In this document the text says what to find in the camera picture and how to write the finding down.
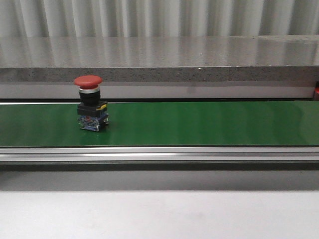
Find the red object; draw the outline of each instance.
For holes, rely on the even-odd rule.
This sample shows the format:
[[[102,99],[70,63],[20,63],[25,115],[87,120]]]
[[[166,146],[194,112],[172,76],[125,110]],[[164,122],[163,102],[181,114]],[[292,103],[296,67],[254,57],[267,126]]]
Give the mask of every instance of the red object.
[[[102,78],[94,75],[80,76],[74,80],[74,84],[83,90],[97,88],[101,82]]]

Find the white wall panel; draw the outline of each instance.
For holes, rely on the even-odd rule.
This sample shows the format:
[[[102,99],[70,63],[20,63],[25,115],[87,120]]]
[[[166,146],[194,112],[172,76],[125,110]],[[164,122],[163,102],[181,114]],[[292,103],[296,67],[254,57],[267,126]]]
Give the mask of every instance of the white wall panel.
[[[0,36],[318,34],[319,0],[1,0]]]

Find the silver ring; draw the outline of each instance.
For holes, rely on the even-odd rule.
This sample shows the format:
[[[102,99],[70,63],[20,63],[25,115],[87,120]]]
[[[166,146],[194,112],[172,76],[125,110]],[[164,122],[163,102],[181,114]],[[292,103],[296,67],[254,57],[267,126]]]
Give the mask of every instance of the silver ring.
[[[100,90],[100,87],[98,86],[97,88],[94,88],[94,89],[79,89],[79,92],[80,93],[84,93],[84,94],[91,94],[91,93],[95,93],[95,92],[98,92]]]

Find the red mushroom button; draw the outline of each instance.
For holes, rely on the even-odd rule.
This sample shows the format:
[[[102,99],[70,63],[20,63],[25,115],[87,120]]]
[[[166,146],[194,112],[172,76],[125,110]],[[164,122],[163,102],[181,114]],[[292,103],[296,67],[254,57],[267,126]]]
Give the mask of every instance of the red mushroom button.
[[[83,90],[90,90],[97,88],[102,78],[94,75],[80,76],[74,80],[74,84]]]

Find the conveyor belt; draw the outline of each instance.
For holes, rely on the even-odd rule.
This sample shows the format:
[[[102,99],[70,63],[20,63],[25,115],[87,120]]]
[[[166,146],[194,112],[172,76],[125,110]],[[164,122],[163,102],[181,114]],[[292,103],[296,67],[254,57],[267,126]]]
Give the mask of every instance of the conveyor belt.
[[[81,130],[75,104],[0,105],[1,147],[316,146],[319,103],[109,104],[110,125]]]

